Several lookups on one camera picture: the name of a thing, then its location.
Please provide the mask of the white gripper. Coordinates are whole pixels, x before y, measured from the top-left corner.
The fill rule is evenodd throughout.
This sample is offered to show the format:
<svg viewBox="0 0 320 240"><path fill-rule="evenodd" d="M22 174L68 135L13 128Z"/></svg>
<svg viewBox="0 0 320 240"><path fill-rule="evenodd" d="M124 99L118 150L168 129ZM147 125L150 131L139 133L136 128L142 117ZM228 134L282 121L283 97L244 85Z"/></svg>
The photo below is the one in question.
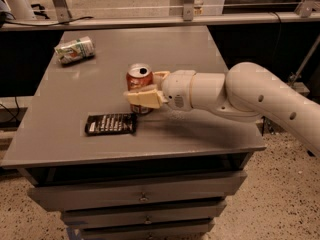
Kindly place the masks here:
<svg viewBox="0 0 320 240"><path fill-rule="evenodd" d="M196 72L194 70L156 71L153 73L153 83L142 88L123 93L131 105L159 109L163 104L173 110L190 111L191 82ZM157 85L162 83L162 91Z"/></svg>

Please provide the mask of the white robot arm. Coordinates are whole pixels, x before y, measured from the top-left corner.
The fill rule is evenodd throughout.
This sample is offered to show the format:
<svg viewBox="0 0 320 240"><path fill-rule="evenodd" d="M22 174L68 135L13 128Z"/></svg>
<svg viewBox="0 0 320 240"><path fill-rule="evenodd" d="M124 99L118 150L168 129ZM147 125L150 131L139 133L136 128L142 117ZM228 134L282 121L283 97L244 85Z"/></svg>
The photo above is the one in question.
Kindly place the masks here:
<svg viewBox="0 0 320 240"><path fill-rule="evenodd" d="M258 64L238 63L226 73L158 71L153 79L150 85L126 91L127 101L153 109L199 109L240 122L264 116L320 155L320 105Z"/></svg>

